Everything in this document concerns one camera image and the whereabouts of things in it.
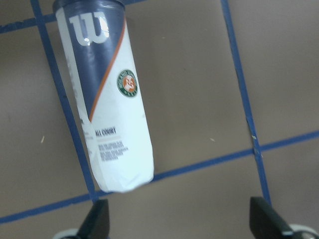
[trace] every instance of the black object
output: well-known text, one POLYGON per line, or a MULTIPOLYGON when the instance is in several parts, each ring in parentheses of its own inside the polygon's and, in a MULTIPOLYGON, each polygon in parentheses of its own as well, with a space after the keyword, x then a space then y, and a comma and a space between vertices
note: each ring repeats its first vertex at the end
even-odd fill
POLYGON ((250 198, 249 227, 256 239, 319 239, 311 232, 294 232, 262 197, 250 198))
POLYGON ((98 200, 92 206, 78 233, 62 239, 106 239, 110 232, 108 200, 98 200))

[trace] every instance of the navy blue label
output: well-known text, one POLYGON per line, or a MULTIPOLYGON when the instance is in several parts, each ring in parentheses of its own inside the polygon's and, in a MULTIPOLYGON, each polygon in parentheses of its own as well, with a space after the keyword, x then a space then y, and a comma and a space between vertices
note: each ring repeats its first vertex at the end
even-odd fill
POLYGON ((79 1, 64 8, 89 119, 123 37, 123 6, 112 1, 79 1))

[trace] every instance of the roland garros logo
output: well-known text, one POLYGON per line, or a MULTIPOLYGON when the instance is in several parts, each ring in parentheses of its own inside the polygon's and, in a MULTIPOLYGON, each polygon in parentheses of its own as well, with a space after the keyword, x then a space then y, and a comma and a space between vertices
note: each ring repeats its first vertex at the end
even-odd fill
POLYGON ((136 78, 132 71, 124 70, 119 74, 118 88, 127 97, 134 97, 138 93, 136 78))

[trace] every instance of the blue grout line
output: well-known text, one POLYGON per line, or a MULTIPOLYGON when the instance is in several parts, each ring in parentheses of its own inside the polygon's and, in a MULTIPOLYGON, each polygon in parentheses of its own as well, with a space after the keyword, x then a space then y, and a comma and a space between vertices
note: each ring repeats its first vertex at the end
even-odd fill
POLYGON ((3 26, 0 25, 0 34, 32 26, 36 26, 35 18, 26 19, 24 21, 17 21, 3 26))
MULTIPOLYGON (((242 158, 242 157, 245 157, 245 156, 249 156, 249 155, 252 155, 252 154, 253 154, 253 150, 252 149, 246 149, 246 150, 242 150, 242 151, 239 151, 239 152, 235 152, 235 153, 227 154, 227 155, 220 156, 220 157, 217 157, 217 158, 213 158, 213 159, 209 159, 209 160, 206 160, 206 161, 202 161, 202 162, 199 162, 199 163, 195 163, 195 164, 191 164, 191 165, 188 165, 188 166, 184 166, 184 167, 181 167, 181 168, 173 169, 173 170, 170 170, 170 171, 167 171, 167 172, 164 172, 164 173, 159 173, 159 174, 156 174, 154 176, 154 179, 151 181, 151 183, 159 181, 159 180, 162 180, 164 178, 175 177, 175 176, 182 175, 182 174, 189 173, 189 172, 193 172, 193 171, 196 171, 196 170, 199 170, 199 169, 204 169, 204 168, 207 168, 207 167, 210 167, 210 166, 215 166, 217 164, 229 162, 229 161, 232 161, 232 160, 235 160, 235 159, 239 159, 239 158, 242 158)), ((100 190, 100 191, 97 192, 97 194, 101 197, 101 196, 109 195, 111 193, 105 193, 105 192, 100 190)))
POLYGON ((236 37, 235 37, 235 31, 233 28, 233 23, 231 19, 231 14, 230 14, 230 9, 228 5, 227 0, 221 0, 221 5, 222 5, 222 10, 223 10, 223 15, 227 27, 227 32, 228 32, 228 37, 229 37, 229 42, 230 42, 230 48, 231 48, 231 53, 234 61, 234 66, 237 74, 237 79, 238 79, 238 84, 239 84, 239 90, 243 102, 243 107, 246 115, 246 120, 247 124, 249 126, 249 130, 253 139, 253 145, 254 145, 254 155, 255 155, 255 160, 257 164, 257 169, 258 169, 258 174, 259 174, 259 180, 260 184, 262 187, 262 192, 264 198, 267 200, 267 202, 271 205, 271 199, 270 199, 270 194, 269 194, 269 189, 268 189, 268 183, 267 183, 267 178, 266 178, 266 173, 265 173, 265 168, 263 164, 263 158, 258 142, 258 137, 257 137, 257 132, 255 129, 255 124, 253 120, 253 115, 250 107, 250 102, 249 102, 249 97, 248 97, 248 92, 246 88, 246 83, 245 83, 245 77, 239 57, 239 51, 237 47, 237 42, 236 42, 236 37))
MULTIPOLYGON (((122 0, 122 3, 125 5, 130 5, 130 4, 134 4, 134 3, 138 3, 142 1, 146 1, 146 0, 122 0)), ((53 13, 48 15, 43 15, 43 19, 45 23, 56 21, 55 15, 53 13)), ((15 31, 15 30, 20 30, 20 29, 24 29, 24 28, 28 28, 32 26, 36 26, 35 18, 26 19, 23 21, 17 21, 17 22, 6 24, 6 25, 0 25, 0 34, 15 31)))
POLYGON ((89 201, 90 200, 90 196, 88 194, 85 195, 81 195, 81 196, 77 196, 74 198, 70 198, 70 199, 66 199, 60 202, 56 202, 56 203, 51 203, 42 207, 38 207, 38 208, 34 208, 34 209, 30 209, 30 210, 26 210, 23 212, 19 212, 19 213, 15 213, 9 216, 5 216, 0 218, 0 224, 4 224, 4 223, 11 223, 20 219, 24 219, 30 216, 35 216, 38 214, 42 214, 42 213, 46 213, 46 212, 50 212, 56 209, 60 209, 60 208, 64 208, 67 206, 70 206, 72 204, 78 204, 78 203, 83 203, 85 201, 89 201))
MULTIPOLYGON (((319 131, 305 133, 305 134, 298 135, 298 136, 295 136, 295 137, 292 137, 292 138, 287 138, 287 139, 284 139, 284 140, 268 143, 268 144, 262 145, 261 149, 263 151, 269 151, 269 150, 273 150, 273 149, 278 149, 278 148, 281 148, 281 147, 289 146, 289 145, 292 145, 292 144, 309 141, 309 140, 316 139, 316 138, 317 139, 319 138, 319 131)), ((242 150, 242 151, 235 152, 235 153, 232 153, 232 154, 224 155, 224 156, 221 156, 221 157, 217 157, 217 158, 214 158, 214 159, 209 159, 209 160, 206 160, 204 162, 199 162, 199 163, 196 163, 196 164, 185 166, 185 167, 182 167, 182 168, 173 169, 173 170, 170 170, 170 171, 163 172, 163 173, 155 175, 152 182, 160 181, 160 180, 165 179, 165 178, 174 177, 174 176, 185 174, 185 173, 188 173, 188 172, 193 172, 193 171, 196 171, 196 170, 199 170, 199 169, 203 169, 205 167, 215 166, 217 164, 221 164, 221 163, 224 163, 224 162, 236 160, 236 159, 239 159, 241 157, 252 155, 252 154, 253 154, 253 150, 252 149, 247 149, 247 150, 242 150)), ((110 195, 110 194, 112 194, 112 193, 105 193, 105 192, 103 192, 101 190, 96 192, 96 195, 98 197, 107 196, 107 195, 110 195)), ((27 211, 24 211, 24 212, 20 212, 20 213, 16 213, 16 214, 13 214, 13 215, 2 217, 2 218, 0 218, 0 224, 17 221, 17 220, 20 220, 20 219, 23 219, 23 218, 26 218, 26 217, 29 217, 29 216, 35 216, 35 215, 38 215, 38 214, 41 214, 41 213, 49 212, 49 211, 52 211, 52 210, 56 210, 56 209, 59 209, 59 208, 66 207, 66 206, 71 205, 71 204, 81 203, 81 202, 85 202, 85 201, 88 201, 88 200, 90 200, 90 197, 89 197, 88 194, 82 195, 82 196, 78 196, 78 197, 75 197, 75 198, 67 199, 67 200, 64 200, 64 201, 57 202, 57 203, 53 203, 53 204, 49 204, 49 205, 46 205, 46 206, 42 206, 42 207, 39 207, 39 208, 35 208, 35 209, 31 209, 31 210, 27 210, 27 211)))
POLYGON ((276 141, 276 142, 273 142, 273 143, 268 143, 268 144, 262 145, 260 147, 260 149, 262 151, 268 151, 268 150, 272 150, 272 149, 276 149, 276 148, 289 146, 291 144, 305 142, 305 141, 308 141, 308 140, 311 140, 311 139, 316 139, 316 138, 319 138, 319 130, 313 131, 313 132, 310 132, 310 133, 304 133, 302 135, 298 135, 298 136, 295 136, 295 137, 279 140, 279 141, 276 141))
POLYGON ((56 63, 56 59, 54 56, 54 52, 52 49, 50 38, 49 38, 48 32, 46 30, 45 22, 43 20, 43 16, 41 13, 40 5, 39 5, 38 0, 30 0, 30 2, 31 2, 34 16, 35 16, 35 19, 37 22, 37 26, 39 29, 39 33, 40 33, 40 37, 41 37, 42 44, 44 47, 44 51, 45 51, 45 54, 46 54, 46 57, 47 57, 47 60, 49 63, 51 74, 52 74, 52 77, 53 77, 53 80, 54 80, 54 83, 55 83, 55 86, 56 86, 56 89, 58 92, 58 96, 59 96, 59 99, 60 99, 60 102, 62 105, 62 109, 63 109, 64 115, 65 115, 67 124, 68 124, 69 129, 70 129, 70 133, 71 133, 71 136, 73 139, 75 150, 76 150, 76 153, 78 155, 78 159, 79 159, 79 163, 80 163, 80 166, 81 166, 81 169, 83 172, 86 187, 89 191, 89 195, 90 195, 91 200, 93 202, 95 202, 98 199, 98 197, 95 195, 95 187, 94 187, 93 179, 91 177, 89 165, 88 165, 88 162, 87 162, 87 159, 85 156, 85 152, 83 149, 83 145, 81 142, 79 132, 78 132, 77 127, 76 127, 75 119, 73 117, 72 110, 71 110, 69 101, 67 99, 66 93, 65 93, 65 89, 64 89, 61 75, 60 75, 60 72, 58 69, 58 65, 56 63))

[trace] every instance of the floor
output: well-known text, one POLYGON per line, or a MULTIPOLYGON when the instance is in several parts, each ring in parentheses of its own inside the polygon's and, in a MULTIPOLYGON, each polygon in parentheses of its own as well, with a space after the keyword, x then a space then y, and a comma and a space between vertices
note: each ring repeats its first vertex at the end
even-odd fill
POLYGON ((125 1, 155 179, 109 195, 63 113, 68 99, 84 142, 52 2, 0 2, 0 238, 78 228, 92 196, 109 200, 111 239, 252 239, 249 198, 262 195, 288 223, 319 231, 318 1, 125 1))

